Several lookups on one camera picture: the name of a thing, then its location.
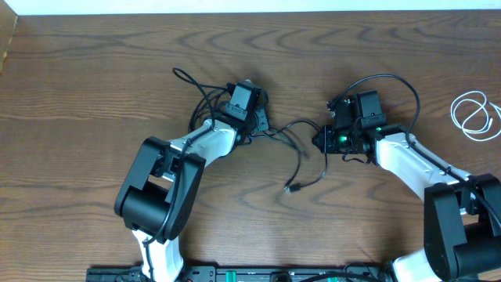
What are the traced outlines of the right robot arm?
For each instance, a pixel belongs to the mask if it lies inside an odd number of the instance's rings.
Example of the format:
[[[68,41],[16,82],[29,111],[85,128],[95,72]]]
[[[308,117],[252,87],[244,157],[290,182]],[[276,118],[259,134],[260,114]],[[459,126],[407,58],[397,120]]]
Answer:
[[[344,161],[366,156],[396,175],[424,203],[424,247],[393,260],[393,281],[474,279],[500,268],[500,181],[471,175],[430,152],[402,125],[389,125],[377,91],[327,104],[333,124],[312,142]]]

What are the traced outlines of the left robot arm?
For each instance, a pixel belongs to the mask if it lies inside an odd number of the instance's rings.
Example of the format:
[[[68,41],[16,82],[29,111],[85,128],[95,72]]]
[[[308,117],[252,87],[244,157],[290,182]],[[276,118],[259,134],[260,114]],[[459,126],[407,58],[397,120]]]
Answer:
[[[179,234],[192,211],[204,169],[243,145],[269,101],[250,80],[228,88],[220,114],[178,139],[145,139],[118,192],[114,212],[139,242],[145,281],[174,281],[182,272]]]

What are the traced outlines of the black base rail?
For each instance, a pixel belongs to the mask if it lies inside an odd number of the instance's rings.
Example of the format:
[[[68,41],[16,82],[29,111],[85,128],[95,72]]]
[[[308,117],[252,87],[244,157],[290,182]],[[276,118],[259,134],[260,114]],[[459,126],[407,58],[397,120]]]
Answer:
[[[379,267],[350,265],[334,269],[315,268],[231,268],[215,266],[186,266],[181,270],[177,282],[276,282],[304,281],[383,281],[392,282],[393,276]],[[141,268],[91,268],[87,270],[85,282],[148,281]]]

